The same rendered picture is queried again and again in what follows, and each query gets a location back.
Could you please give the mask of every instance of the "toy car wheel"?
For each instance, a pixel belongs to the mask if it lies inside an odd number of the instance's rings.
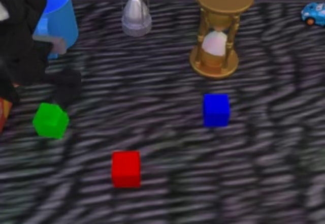
[[[315,19],[309,17],[306,19],[306,23],[307,23],[307,25],[312,26],[315,24]]]

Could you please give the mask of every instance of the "wooden hourglass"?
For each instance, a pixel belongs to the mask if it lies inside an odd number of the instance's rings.
[[[201,17],[198,43],[190,53],[190,64],[202,76],[214,79],[228,77],[239,62],[234,40],[240,15],[254,0],[196,1],[201,7]]]

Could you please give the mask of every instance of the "blue and clear glass object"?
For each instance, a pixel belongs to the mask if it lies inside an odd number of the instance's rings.
[[[122,29],[132,37],[141,37],[151,30],[151,16],[143,0],[127,0],[123,9]]]

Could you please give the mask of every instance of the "cube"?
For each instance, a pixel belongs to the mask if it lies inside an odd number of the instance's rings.
[[[2,132],[5,123],[8,119],[11,107],[12,107],[12,103],[0,98],[0,133]]]
[[[32,123],[39,136],[62,139],[69,124],[69,117],[60,106],[41,103]]]
[[[203,99],[203,121],[206,127],[228,126],[230,103],[227,94],[205,94]]]
[[[140,153],[138,151],[113,152],[111,177],[114,187],[140,187]]]

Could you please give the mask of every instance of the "blue toy car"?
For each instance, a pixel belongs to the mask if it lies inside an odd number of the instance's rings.
[[[301,19],[309,26],[325,26],[325,3],[309,3],[301,11]]]

